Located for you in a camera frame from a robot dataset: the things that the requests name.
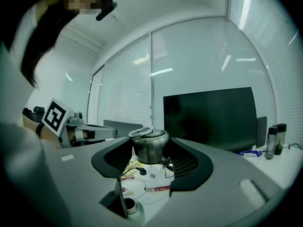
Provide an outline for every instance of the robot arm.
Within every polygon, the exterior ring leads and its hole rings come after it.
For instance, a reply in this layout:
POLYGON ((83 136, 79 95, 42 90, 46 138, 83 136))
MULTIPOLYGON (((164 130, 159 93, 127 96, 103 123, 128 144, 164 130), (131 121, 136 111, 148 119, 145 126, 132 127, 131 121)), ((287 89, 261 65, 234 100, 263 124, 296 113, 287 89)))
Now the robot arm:
POLYGON ((72 110, 54 98, 42 122, 59 138, 64 148, 94 144, 117 135, 117 130, 114 128, 85 124, 82 113, 72 110), (69 130, 75 131, 76 139, 72 143, 68 136, 69 130))

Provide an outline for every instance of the black chair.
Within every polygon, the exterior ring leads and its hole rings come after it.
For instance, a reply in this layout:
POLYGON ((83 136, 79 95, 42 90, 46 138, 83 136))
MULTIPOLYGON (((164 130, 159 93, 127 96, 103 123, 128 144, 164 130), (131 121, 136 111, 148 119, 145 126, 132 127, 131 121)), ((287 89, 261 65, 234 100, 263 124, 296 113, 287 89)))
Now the black chair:
POLYGON ((104 120, 103 125, 117 130, 115 138, 128 137, 128 134, 134 130, 143 128, 142 124, 124 123, 118 121, 104 120))

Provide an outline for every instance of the window blinds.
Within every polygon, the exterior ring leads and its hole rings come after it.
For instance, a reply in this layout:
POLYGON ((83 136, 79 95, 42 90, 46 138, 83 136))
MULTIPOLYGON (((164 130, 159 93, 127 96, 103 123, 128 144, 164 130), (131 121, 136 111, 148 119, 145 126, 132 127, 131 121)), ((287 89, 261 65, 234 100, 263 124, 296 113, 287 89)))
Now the window blinds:
POLYGON ((228 8, 229 19, 265 63, 276 95, 277 123, 287 123, 285 142, 303 144, 303 46, 298 28, 279 0, 229 0, 228 8))
POLYGON ((152 119, 164 128, 163 97, 252 87, 257 116, 274 124, 275 102, 257 52, 224 17, 192 19, 152 33, 152 119))
POLYGON ((124 48, 106 62, 98 101, 98 124, 103 120, 152 123, 150 39, 124 48))

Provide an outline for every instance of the white sticker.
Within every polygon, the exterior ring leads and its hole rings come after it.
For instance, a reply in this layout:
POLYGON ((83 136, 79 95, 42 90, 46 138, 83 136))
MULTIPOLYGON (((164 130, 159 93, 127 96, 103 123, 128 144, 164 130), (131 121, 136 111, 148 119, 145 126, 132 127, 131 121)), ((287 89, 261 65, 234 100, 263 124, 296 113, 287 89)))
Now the white sticker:
POLYGON ((75 157, 73 156, 73 155, 66 155, 66 156, 63 156, 63 157, 61 157, 61 160, 62 161, 68 161, 68 160, 72 160, 72 159, 74 159, 75 157))
POLYGON ((257 157, 257 155, 253 153, 244 153, 244 157, 257 157))

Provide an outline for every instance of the paper packaging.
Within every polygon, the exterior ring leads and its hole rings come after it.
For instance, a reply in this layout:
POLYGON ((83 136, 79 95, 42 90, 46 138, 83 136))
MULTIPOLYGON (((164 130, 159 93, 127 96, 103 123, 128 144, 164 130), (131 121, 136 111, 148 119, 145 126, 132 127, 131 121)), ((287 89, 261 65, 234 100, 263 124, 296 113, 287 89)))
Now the paper packaging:
POLYGON ((163 187, 155 187, 155 188, 148 188, 146 191, 147 192, 158 192, 158 191, 164 191, 164 190, 169 190, 170 186, 163 186, 163 187))
POLYGON ((239 156, 244 157, 251 163, 257 163, 262 159, 262 152, 257 150, 244 150, 237 152, 239 156))

